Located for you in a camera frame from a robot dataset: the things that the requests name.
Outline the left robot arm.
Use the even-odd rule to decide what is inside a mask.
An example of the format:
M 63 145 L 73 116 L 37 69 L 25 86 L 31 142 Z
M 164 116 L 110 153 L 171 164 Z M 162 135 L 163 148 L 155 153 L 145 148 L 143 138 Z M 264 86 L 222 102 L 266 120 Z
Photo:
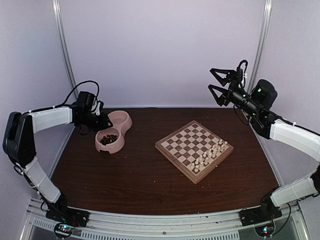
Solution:
M 73 124 L 98 132 L 111 128 L 113 123 L 102 111 L 104 103 L 87 91 L 68 104 L 45 107 L 27 112 L 11 112 L 4 133 L 2 148 L 17 173 L 24 176 L 46 202 L 49 210 L 61 222 L 72 218 L 66 196 L 53 184 L 41 167 L 36 152 L 35 134 L 53 127 Z

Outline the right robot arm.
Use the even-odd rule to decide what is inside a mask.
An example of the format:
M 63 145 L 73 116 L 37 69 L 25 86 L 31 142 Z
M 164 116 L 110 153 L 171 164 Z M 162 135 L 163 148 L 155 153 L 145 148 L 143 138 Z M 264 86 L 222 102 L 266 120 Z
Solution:
M 253 91 L 247 93 L 242 85 L 244 72 L 240 67 L 236 70 L 212 68 L 210 73 L 221 85 L 208 86 L 219 106 L 234 104 L 247 114 L 250 125 L 259 136 L 289 145 L 317 162 L 320 160 L 320 135 L 285 120 L 270 110 L 278 93 L 269 81 L 260 79 Z M 291 184 L 268 193 L 261 199 L 256 216 L 259 220 L 266 221 L 282 205 L 319 193 L 320 171 L 317 169 Z

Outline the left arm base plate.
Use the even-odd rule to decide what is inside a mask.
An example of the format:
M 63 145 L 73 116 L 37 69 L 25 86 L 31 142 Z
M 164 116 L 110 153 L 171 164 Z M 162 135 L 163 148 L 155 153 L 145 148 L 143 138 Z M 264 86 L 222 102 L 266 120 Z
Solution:
M 86 227 L 90 213 L 84 210 L 68 208 L 65 214 L 55 210 L 46 212 L 45 217 L 56 222 L 65 223 L 73 227 Z

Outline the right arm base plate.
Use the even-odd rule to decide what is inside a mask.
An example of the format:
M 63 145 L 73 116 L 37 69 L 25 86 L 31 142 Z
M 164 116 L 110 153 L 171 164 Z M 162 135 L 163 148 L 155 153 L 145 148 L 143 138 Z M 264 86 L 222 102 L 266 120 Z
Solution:
M 265 213 L 260 207 L 250 209 L 243 208 L 238 212 L 238 214 L 243 227 L 272 221 L 282 216 L 280 209 Z

